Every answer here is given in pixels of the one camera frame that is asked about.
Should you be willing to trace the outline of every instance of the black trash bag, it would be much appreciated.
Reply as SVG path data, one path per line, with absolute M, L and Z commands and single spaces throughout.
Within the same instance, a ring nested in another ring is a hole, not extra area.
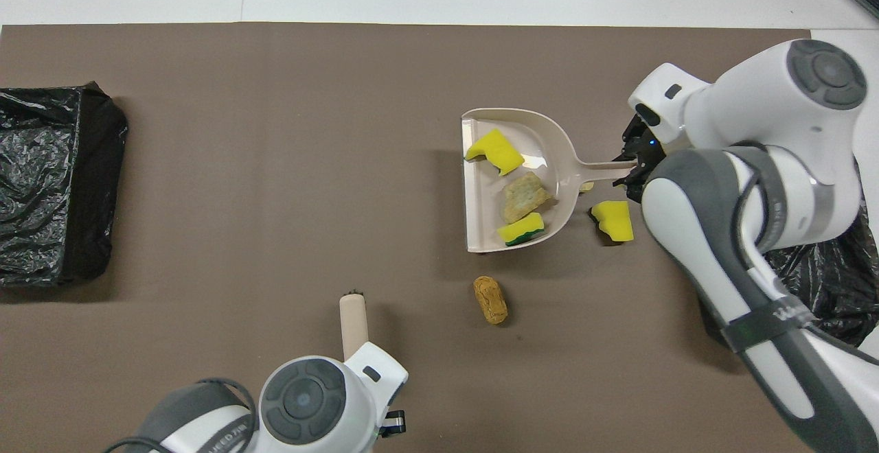
M 879 256 L 863 200 L 841 236 L 769 251 L 765 258 L 827 334 L 858 346 L 879 323 Z
M 0 89 L 0 288 L 104 272 L 127 134 L 94 82 Z

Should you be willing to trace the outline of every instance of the brown table surface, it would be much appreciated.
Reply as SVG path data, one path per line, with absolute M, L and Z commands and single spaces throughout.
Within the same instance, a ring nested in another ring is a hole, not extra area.
M 3 28 L 0 86 L 96 80 L 130 120 L 111 264 L 0 296 L 0 450 L 98 451 L 174 388 L 258 393 L 341 357 L 339 297 L 411 373 L 406 434 L 376 451 L 804 451 L 706 337 L 694 291 L 633 208 L 604 246 L 585 210 L 534 247 L 464 247 L 459 116 L 545 113 L 611 159 L 635 85 L 704 80 L 805 31 L 401 25 Z M 511 316 L 488 325 L 471 282 Z

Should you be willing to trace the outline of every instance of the yellow sponge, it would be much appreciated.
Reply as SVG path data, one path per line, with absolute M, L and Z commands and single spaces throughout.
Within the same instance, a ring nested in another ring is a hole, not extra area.
M 599 202 L 591 210 L 599 221 L 599 230 L 610 236 L 615 242 L 628 242 L 635 238 L 632 232 L 632 220 L 628 216 L 628 202 L 625 200 L 605 200 Z
M 507 246 L 515 246 L 530 240 L 534 234 L 543 231 L 543 218 L 540 213 L 529 213 L 527 216 L 515 222 L 497 229 L 503 243 Z
M 501 175 L 509 174 L 525 162 L 522 155 L 496 128 L 473 143 L 473 146 L 467 150 L 464 159 L 471 160 L 483 155 L 489 162 L 492 162 L 492 165 L 500 169 Z

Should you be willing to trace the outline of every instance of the white dustpan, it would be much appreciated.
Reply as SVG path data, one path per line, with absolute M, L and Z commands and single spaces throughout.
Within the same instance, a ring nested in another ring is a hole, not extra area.
M 515 108 L 476 108 L 461 116 L 462 153 L 480 137 L 497 128 L 522 154 L 522 166 L 500 177 L 487 160 L 464 161 L 464 202 L 467 211 L 467 250 L 492 253 L 533 246 L 552 237 L 571 218 L 580 186 L 585 182 L 613 181 L 625 177 L 635 164 L 631 161 L 584 163 L 574 146 L 552 118 L 530 110 Z M 555 196 L 539 209 L 545 231 L 517 246 L 506 246 L 497 235 L 505 225 L 503 186 L 534 172 L 543 187 Z

